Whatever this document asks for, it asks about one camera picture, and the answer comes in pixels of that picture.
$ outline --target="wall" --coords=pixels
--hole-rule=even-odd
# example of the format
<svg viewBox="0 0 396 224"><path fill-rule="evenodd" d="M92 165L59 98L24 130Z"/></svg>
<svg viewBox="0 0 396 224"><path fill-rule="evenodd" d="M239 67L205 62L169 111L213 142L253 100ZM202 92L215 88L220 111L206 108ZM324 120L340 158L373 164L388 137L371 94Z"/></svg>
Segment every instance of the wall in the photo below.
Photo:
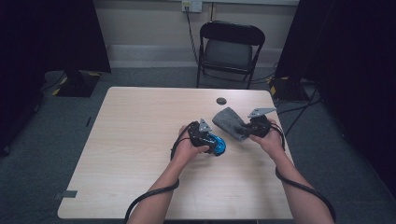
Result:
<svg viewBox="0 0 396 224"><path fill-rule="evenodd" d="M189 25L186 14L181 12L180 2L96 0L94 3L105 43L112 48L127 45L130 49L137 48L143 54L147 54L145 48L148 51L155 51L153 48L177 48L179 51L185 49L190 52L189 60L193 61ZM274 54L275 57L280 55L295 10L296 6L225 3L212 5L204 2L202 13L190 14L195 46L197 48L199 45L200 27L210 21L211 17L212 20L248 23L261 28L266 34L263 55L267 52L267 56L261 59L268 61L269 54ZM185 55L180 56L181 58L186 60Z"/></svg>

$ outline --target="baseboard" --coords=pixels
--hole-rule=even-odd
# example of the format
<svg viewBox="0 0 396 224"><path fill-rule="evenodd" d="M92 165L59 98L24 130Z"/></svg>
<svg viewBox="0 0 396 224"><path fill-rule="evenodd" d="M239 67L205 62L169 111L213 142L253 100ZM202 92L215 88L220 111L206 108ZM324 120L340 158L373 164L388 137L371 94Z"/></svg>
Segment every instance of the baseboard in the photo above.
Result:
<svg viewBox="0 0 396 224"><path fill-rule="evenodd" d="M192 67L196 61L191 47L106 45L111 67ZM262 49L257 67L273 67L282 49Z"/></svg>

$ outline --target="forearm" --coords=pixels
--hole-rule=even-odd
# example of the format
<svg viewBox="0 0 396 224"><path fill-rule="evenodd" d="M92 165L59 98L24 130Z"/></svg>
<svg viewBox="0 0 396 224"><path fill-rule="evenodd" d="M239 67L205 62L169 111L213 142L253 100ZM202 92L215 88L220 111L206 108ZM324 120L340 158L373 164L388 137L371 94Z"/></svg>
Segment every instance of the forearm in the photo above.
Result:
<svg viewBox="0 0 396 224"><path fill-rule="evenodd" d="M298 172L291 160L286 156L286 153L282 153L274 157L279 173L289 180L312 189L313 187ZM321 199L289 184L282 184L288 198L290 211L296 223L333 223L330 211Z"/></svg>
<svg viewBox="0 0 396 224"><path fill-rule="evenodd" d="M148 191L161 189L174 185L181 174L184 166L175 162L169 162L157 181ZM134 223L163 223L169 204L172 200L173 191L150 196L141 201L132 212L128 224Z"/></svg>

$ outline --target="light wood table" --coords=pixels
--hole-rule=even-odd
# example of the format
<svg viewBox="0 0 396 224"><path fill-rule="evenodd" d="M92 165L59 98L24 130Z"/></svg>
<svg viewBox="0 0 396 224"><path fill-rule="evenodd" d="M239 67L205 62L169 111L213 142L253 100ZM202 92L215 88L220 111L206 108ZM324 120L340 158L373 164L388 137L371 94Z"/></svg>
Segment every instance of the light wood table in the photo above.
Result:
<svg viewBox="0 0 396 224"><path fill-rule="evenodd" d="M219 97L227 104L218 105ZM227 106L248 122L254 108L274 104L267 91L109 89L67 188L77 196L63 198L58 216L123 218L166 167L180 127L204 119L226 151L199 154L187 166L166 219L291 218L273 161L250 139L237 142L212 123ZM279 124L276 112L267 117Z"/></svg>

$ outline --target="gray pouch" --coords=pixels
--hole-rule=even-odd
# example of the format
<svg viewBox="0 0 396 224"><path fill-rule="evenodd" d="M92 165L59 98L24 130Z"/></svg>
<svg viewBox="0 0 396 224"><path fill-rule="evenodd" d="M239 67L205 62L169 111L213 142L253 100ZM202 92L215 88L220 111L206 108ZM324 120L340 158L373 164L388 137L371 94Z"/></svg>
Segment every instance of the gray pouch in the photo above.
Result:
<svg viewBox="0 0 396 224"><path fill-rule="evenodd" d="M238 132L245 128L245 122L230 107L221 110L213 119L213 123L224 132L238 141L243 141L248 137Z"/></svg>

